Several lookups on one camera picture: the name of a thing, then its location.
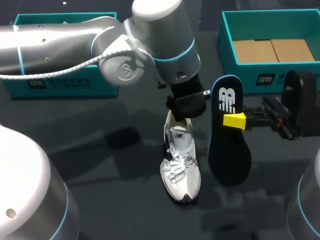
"white sneaker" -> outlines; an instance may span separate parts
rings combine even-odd
[[[171,111],[164,125],[164,159],[160,165],[163,184],[177,202],[190,203],[199,193],[201,176],[191,120],[176,122]]]

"dark table surface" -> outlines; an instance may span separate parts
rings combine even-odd
[[[1,15],[3,23],[15,16],[10,11],[40,12],[37,5],[44,4],[30,0],[29,8],[20,10],[26,2],[12,4]],[[197,31],[195,37],[202,61],[199,75],[209,89],[223,75],[217,33]],[[0,123],[34,139],[57,166],[79,206],[79,240],[288,240],[285,201],[315,157],[320,138],[286,141],[266,127],[246,131],[251,173],[241,186],[223,188],[208,167],[207,110],[192,120],[201,164],[199,199],[180,207],[171,202],[160,177],[169,93],[150,79],[120,88],[117,99],[10,100],[0,83]],[[244,98],[247,106],[260,102],[260,96]]]

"black insole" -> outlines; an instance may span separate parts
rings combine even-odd
[[[226,75],[211,89],[211,137],[208,149],[210,170],[217,181],[233,187],[243,183],[251,169],[251,152],[239,128],[223,126],[224,114],[243,112],[240,79]]]

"new balance logo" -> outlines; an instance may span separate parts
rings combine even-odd
[[[235,114],[236,109],[233,106],[236,103],[235,90],[232,88],[225,89],[224,87],[219,89],[219,109],[227,113]]]

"robotic arm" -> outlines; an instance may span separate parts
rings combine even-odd
[[[183,0],[134,0],[132,17],[123,23],[104,16],[0,26],[0,80],[52,78],[93,64],[117,86],[159,77],[170,85],[173,101],[203,91]],[[202,99],[183,114],[172,112],[178,121],[205,109]],[[77,205],[42,148],[0,125],[0,159],[0,240],[76,240]]]
[[[61,76],[96,64],[113,85],[133,84],[152,73],[170,85],[173,99],[202,92],[201,66],[183,0],[134,0],[123,23],[99,17],[81,23],[0,27],[0,79]],[[197,107],[172,112],[176,119],[197,117]]]

